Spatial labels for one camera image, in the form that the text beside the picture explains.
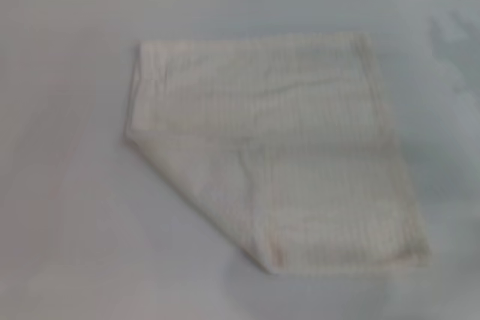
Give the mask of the cream white towel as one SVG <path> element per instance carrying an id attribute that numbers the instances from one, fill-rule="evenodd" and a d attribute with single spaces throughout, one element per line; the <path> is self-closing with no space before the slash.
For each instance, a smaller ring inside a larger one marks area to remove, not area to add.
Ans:
<path id="1" fill-rule="evenodd" d="M 359 32 L 144 41 L 126 137 L 271 274 L 426 264 L 371 39 Z"/>

